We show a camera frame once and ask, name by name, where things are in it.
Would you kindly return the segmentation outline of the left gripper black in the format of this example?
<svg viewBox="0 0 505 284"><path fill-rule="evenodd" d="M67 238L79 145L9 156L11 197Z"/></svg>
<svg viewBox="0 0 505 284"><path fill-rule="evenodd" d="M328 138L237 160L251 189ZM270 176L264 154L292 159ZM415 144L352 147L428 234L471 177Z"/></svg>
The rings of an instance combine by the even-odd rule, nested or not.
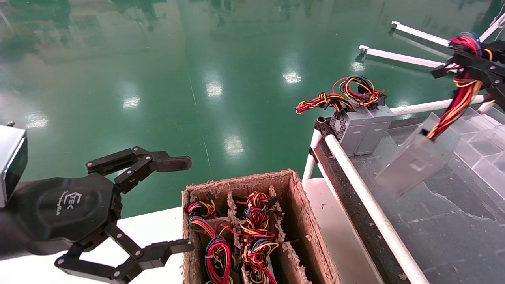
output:
<svg viewBox="0 0 505 284"><path fill-rule="evenodd" d="M68 275L109 284L128 284L145 270L164 267L173 254L194 250L189 239L141 248L116 225L121 196L153 172L186 171L188 156L133 147L89 161L89 174L22 182L0 214L0 256L46 256L67 251L54 265ZM123 171L114 183L104 176ZM129 257L117 267L81 260L111 238Z"/></svg>

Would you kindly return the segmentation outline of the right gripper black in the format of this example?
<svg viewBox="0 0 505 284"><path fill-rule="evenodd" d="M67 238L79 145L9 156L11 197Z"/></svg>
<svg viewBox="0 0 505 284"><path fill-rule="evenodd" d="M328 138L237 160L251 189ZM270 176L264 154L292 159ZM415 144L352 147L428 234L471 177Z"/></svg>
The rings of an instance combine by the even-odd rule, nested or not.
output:
<svg viewBox="0 0 505 284"><path fill-rule="evenodd" d="M456 70L469 75L470 78L480 81L487 90L491 99L505 109L505 42L495 40L488 44L492 53L489 60L467 52L456 51L445 63L432 70L434 78L441 78L447 73Z"/></svg>

